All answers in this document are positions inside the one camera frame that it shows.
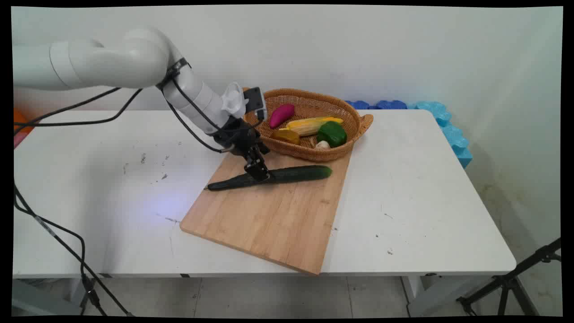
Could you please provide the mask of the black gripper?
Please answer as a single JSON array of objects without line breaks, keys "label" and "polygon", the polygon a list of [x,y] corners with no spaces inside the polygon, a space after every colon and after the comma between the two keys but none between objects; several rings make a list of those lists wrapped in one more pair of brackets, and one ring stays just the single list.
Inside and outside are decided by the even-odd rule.
[{"label": "black gripper", "polygon": [[256,129],[262,121],[259,119],[254,125],[244,119],[230,117],[221,130],[213,134],[213,139],[219,145],[230,148],[236,156],[245,156],[245,172],[256,182],[264,182],[270,178],[266,167],[264,155],[270,149],[263,143],[260,132]]}]

